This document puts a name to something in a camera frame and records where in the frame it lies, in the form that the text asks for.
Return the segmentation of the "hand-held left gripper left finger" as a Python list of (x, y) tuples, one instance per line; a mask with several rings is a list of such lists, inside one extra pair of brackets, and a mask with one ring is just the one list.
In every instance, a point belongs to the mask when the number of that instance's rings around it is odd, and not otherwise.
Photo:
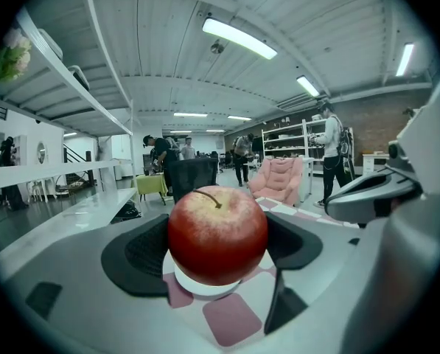
[(0, 253), (0, 281), (62, 353), (217, 352), (170, 307), (166, 253), (166, 215), (62, 238), (29, 235)]

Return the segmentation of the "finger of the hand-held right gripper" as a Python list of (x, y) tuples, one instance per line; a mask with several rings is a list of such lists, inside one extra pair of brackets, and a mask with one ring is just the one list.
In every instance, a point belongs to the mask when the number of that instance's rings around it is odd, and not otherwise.
[(325, 202), (337, 221), (367, 224), (388, 217), (399, 205), (422, 194), (420, 184), (389, 167), (356, 178)]
[(369, 281), (346, 326), (342, 353), (375, 353), (407, 322), (440, 265), (440, 194), (397, 207)]

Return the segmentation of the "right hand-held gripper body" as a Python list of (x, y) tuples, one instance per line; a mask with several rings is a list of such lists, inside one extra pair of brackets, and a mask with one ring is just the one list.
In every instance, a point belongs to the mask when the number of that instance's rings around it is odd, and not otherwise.
[(393, 180), (386, 198), (416, 190), (440, 195), (440, 81), (427, 103), (389, 143), (388, 154)]

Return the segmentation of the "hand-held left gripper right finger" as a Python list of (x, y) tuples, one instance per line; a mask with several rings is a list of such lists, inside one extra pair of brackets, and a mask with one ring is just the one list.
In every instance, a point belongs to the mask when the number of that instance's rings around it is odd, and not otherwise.
[(284, 213), (267, 213), (276, 284), (264, 337), (242, 353), (339, 353), (355, 281), (335, 290), (362, 231)]

